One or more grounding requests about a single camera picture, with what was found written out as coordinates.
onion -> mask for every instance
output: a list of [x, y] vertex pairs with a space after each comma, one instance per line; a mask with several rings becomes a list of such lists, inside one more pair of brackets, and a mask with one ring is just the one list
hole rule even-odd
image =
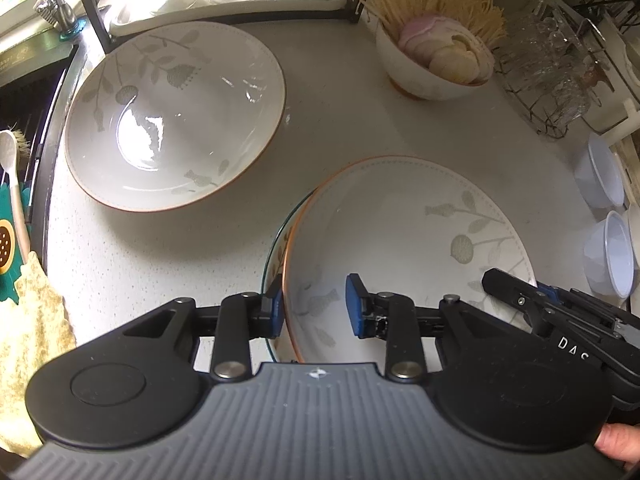
[[425, 14], [407, 23], [398, 48], [453, 83], [484, 82], [494, 71], [494, 57], [484, 43], [456, 20], [439, 14]]

white countertop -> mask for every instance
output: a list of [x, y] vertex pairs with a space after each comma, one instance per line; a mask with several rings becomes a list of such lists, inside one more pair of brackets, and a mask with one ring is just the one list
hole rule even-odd
[[[563, 140], [539, 137], [495, 81], [458, 101], [409, 100], [390, 86], [362, 24], [241, 28], [280, 61], [287, 107], [273, 142], [233, 185], [174, 211], [112, 210], [82, 192], [61, 145], [47, 270], [79, 344], [177, 296], [206, 305], [259, 290], [273, 237], [293, 206], [341, 167], [380, 154], [420, 156], [467, 177], [511, 220], [537, 279], [589, 290], [582, 245], [596, 219], [572, 173], [587, 134], [581, 121]], [[203, 347], [199, 369], [210, 352]], [[269, 359], [261, 341], [252, 353], [254, 366]]]

metal screw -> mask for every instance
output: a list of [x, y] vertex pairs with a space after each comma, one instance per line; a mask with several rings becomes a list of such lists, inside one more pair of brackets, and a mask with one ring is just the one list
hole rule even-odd
[[400, 361], [391, 367], [391, 373], [399, 379], [415, 379], [422, 374], [422, 367], [415, 361]]
[[213, 371], [223, 379], [236, 379], [246, 372], [246, 366], [238, 361], [224, 361], [216, 365]]
[[457, 294], [445, 294], [442, 299], [447, 304], [453, 304], [460, 301], [460, 296]]

hand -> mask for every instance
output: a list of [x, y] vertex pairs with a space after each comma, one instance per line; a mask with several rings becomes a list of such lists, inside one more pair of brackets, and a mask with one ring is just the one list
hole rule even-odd
[[626, 424], [605, 424], [595, 447], [615, 460], [623, 460], [627, 467], [640, 461], [640, 428]]

white tray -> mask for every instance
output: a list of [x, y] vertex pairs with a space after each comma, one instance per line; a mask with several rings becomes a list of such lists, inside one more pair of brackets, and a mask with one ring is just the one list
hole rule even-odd
[[337, 10], [346, 3], [346, 0], [252, 0], [214, 4], [209, 0], [196, 0], [188, 9], [153, 15], [140, 4], [141, 1], [143, 0], [123, 0], [121, 5], [111, 7], [105, 17], [105, 24], [113, 36], [137, 34], [170, 23], [201, 20], [212, 16], [281, 10]]

